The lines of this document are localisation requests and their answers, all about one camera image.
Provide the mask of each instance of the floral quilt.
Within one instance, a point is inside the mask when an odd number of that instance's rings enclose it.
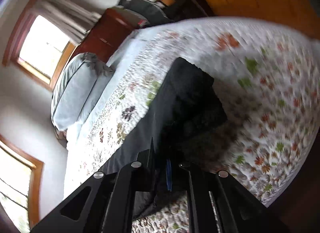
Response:
[[[227,170],[267,205],[302,165],[319,127],[320,74],[309,40],[268,24],[183,23],[160,31],[120,80],[88,140],[77,146],[75,188],[121,146],[174,59],[183,57],[214,77],[228,121],[179,147],[204,170]],[[188,231],[186,197],[133,223],[134,233],[160,231]]]

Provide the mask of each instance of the black cloth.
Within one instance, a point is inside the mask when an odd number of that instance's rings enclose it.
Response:
[[[213,78],[208,74],[185,59],[177,58],[146,115],[101,167],[106,174],[118,172],[135,161],[139,152],[150,149],[153,138],[155,191],[136,193],[134,219],[153,213],[177,197],[167,192],[165,180],[165,163],[174,151],[172,146],[200,131],[217,127],[227,119],[212,84]]]

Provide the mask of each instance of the window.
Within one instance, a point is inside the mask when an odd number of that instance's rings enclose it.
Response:
[[[30,232],[30,227],[39,221],[38,196],[42,167],[41,161],[0,136],[0,203],[22,233]]]
[[[52,91],[75,46],[58,27],[30,12],[37,0],[30,0],[9,38],[2,65],[16,66]]]

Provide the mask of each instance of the bed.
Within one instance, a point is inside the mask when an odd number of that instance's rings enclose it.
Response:
[[[265,206],[290,184],[319,128],[319,43],[287,27],[203,18],[142,29],[83,125],[68,129],[67,197],[118,149],[145,115],[170,65],[183,57],[215,78],[228,121],[181,145],[203,169],[227,170]],[[133,232],[186,232],[182,197],[133,222]]]

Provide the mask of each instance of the gray curtain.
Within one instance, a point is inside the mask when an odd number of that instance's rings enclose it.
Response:
[[[57,26],[74,45],[81,43],[101,17],[70,0],[38,0],[32,11]]]

